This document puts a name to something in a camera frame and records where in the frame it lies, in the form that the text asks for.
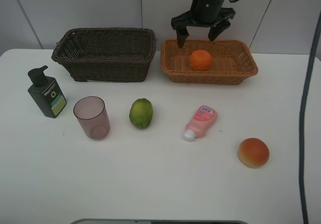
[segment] orange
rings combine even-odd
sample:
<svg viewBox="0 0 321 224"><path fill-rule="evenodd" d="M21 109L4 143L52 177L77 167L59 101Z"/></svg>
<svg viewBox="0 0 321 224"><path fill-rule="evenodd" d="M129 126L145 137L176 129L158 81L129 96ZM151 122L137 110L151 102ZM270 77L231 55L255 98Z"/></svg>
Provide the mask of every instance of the orange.
<svg viewBox="0 0 321 224"><path fill-rule="evenodd" d="M196 50L191 54L190 64L194 71L208 71L212 66L212 56L205 50Z"/></svg>

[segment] plastic cup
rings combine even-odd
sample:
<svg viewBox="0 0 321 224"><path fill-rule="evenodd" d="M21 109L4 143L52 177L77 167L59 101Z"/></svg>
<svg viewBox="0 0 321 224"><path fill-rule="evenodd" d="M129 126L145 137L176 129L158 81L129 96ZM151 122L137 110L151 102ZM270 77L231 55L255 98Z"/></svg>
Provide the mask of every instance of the plastic cup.
<svg viewBox="0 0 321 224"><path fill-rule="evenodd" d="M89 138L101 140L108 135L110 123L101 98L90 96L79 100L74 106L74 115Z"/></svg>

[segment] white table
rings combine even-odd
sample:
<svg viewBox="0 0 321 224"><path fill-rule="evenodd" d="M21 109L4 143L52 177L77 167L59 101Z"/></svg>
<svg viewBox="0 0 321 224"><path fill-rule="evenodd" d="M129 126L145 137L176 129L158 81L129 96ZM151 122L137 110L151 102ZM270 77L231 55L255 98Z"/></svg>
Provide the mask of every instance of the white table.
<svg viewBox="0 0 321 224"><path fill-rule="evenodd" d="M0 58L0 223L69 224L83 218L239 220L302 223L298 116L308 56L253 54L259 73L238 86L173 83L156 54L142 83L79 83L51 50L10 50ZM56 119L29 96L27 72L48 65L67 99ZM306 111L306 196L310 223L321 216L321 62ZM109 136L91 141L73 116L79 99L105 100ZM145 97L152 124L135 129L131 104ZM202 105L219 118L206 137L181 138ZM240 142L262 139L268 163L249 169Z"/></svg>

